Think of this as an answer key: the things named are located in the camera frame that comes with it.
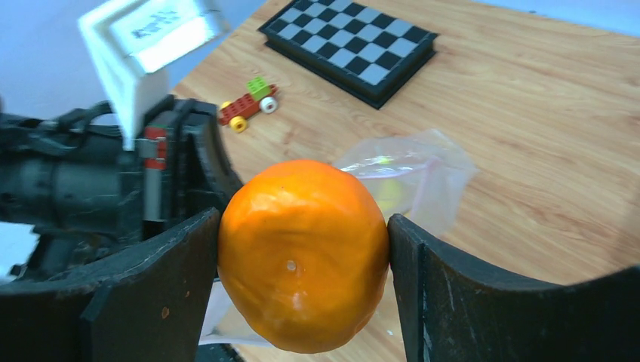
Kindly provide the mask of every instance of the lego toy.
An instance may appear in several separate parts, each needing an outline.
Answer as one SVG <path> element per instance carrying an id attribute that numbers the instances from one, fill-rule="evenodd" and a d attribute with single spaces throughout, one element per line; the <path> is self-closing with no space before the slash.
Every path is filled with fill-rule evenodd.
<path id="1" fill-rule="evenodd" d="M 275 93 L 278 88 L 275 84 L 268 85 L 262 77 L 256 77 L 247 83 L 249 93 L 238 98 L 234 102 L 225 102 L 220 107 L 221 125 L 229 125 L 237 133 L 247 129 L 247 120 L 262 111 L 273 113 L 278 108 Z"/>
<path id="2" fill-rule="evenodd" d="M 293 0 L 266 45 L 375 109 L 435 54 L 436 34 L 350 0 Z"/>

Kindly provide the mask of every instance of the plastic bag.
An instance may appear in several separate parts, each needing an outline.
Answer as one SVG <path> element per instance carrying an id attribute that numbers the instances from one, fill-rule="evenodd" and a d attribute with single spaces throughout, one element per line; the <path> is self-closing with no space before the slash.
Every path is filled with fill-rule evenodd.
<path id="1" fill-rule="evenodd" d="M 255 333 L 240 312 L 233 306 L 222 283 L 214 282 L 200 332 L 200 345 L 241 344 L 273 347 Z"/>
<path id="2" fill-rule="evenodd" d="M 363 140 L 334 166 L 361 180 L 386 219 L 402 213 L 435 236 L 454 224 L 466 184 L 478 172 L 439 130 Z"/>
<path id="3" fill-rule="evenodd" d="M 408 213 L 434 235 L 454 223 L 463 190 L 477 173 L 465 152 L 437 130 L 364 140 L 334 166 L 358 177 L 387 219 Z M 220 282 L 211 290 L 200 335 L 201 345 L 216 343 L 272 347 L 249 327 Z"/>

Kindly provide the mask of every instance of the wooden table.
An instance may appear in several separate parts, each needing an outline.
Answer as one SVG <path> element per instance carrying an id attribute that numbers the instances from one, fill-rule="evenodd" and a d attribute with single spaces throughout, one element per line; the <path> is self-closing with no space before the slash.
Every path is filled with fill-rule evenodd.
<path id="1" fill-rule="evenodd" d="M 376 111 L 263 45 L 257 28 L 286 3 L 268 1 L 175 89 L 216 104 L 256 75 L 282 89 L 278 111 L 244 133 L 223 130 L 244 180 L 292 158 L 333 161 L 367 137 L 437 128 L 481 171 L 445 241 L 561 284 L 640 262 L 640 39 L 463 0 L 362 2 L 440 34 L 438 55 Z M 374 319 L 343 348 L 237 348 L 251 362 L 405 360 L 391 277 Z"/>

